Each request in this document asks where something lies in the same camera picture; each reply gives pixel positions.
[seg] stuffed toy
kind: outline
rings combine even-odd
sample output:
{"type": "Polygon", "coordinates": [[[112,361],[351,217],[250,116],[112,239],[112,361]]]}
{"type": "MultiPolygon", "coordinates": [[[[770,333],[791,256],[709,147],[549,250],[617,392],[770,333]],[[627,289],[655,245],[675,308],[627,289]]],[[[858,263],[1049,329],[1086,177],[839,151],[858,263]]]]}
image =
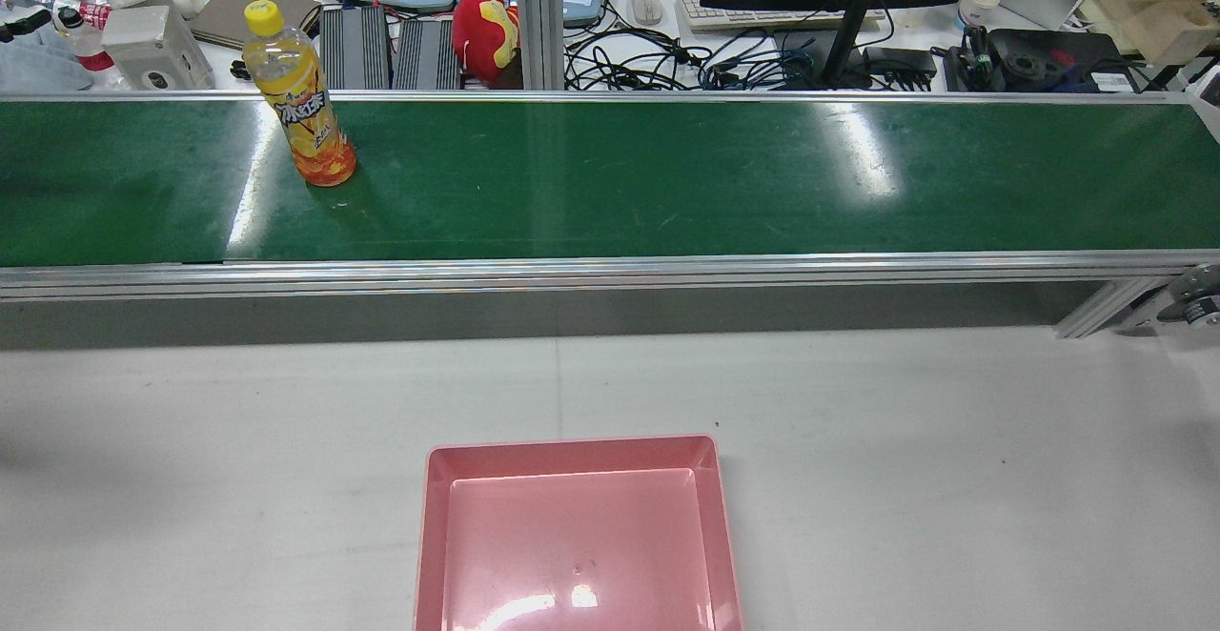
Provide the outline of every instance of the stuffed toy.
{"type": "Polygon", "coordinates": [[[454,10],[454,52],[462,71],[492,85],[521,45],[517,9],[504,0],[462,0],[454,10]]]}

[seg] keyboard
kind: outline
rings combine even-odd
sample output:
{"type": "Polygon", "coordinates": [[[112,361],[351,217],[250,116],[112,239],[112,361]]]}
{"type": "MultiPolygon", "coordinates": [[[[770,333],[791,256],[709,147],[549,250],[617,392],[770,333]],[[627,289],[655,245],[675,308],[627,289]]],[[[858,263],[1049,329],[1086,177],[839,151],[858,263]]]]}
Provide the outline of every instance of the keyboard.
{"type": "MultiPolygon", "coordinates": [[[[732,28],[837,28],[842,11],[738,11],[699,6],[699,0],[677,0],[673,9],[687,20],[693,32],[731,31],[732,28]]],[[[883,20],[882,10],[869,10],[864,20],[883,20]]]]}

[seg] gray floor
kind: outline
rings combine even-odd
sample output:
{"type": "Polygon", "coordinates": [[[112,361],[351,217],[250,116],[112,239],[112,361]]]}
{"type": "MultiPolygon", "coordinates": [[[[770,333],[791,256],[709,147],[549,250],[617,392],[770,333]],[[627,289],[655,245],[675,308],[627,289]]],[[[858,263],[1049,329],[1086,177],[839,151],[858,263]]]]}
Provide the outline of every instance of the gray floor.
{"type": "Polygon", "coordinates": [[[410,629],[428,448],[702,432],[747,629],[1213,631],[1216,353],[1046,327],[4,352],[0,626],[410,629]]]}

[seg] water bottle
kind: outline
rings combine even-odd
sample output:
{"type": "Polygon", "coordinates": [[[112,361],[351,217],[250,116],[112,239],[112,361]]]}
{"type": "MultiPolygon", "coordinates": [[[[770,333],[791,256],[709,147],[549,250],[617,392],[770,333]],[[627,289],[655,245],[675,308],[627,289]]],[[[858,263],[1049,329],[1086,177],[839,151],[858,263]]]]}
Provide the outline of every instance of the water bottle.
{"type": "Polygon", "coordinates": [[[93,76],[95,89],[127,89],[127,81],[115,60],[101,48],[101,32],[84,23],[81,12],[65,6],[59,11],[60,26],[68,37],[72,52],[93,76]]]}
{"type": "Polygon", "coordinates": [[[343,183],[356,171],[356,151],[334,118],[309,35],[284,26],[279,7],[267,0],[245,6],[245,22],[255,37],[242,59],[284,128],[296,171],[315,186],[343,183]]]}

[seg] plastic tray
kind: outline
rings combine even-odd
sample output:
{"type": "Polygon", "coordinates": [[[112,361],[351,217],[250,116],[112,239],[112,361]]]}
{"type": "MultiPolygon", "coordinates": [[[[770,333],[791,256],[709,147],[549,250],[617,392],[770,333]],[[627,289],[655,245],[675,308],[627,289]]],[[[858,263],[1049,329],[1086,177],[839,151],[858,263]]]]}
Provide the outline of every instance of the plastic tray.
{"type": "Polygon", "coordinates": [[[706,436],[438,448],[415,631],[741,631],[706,436]]]}

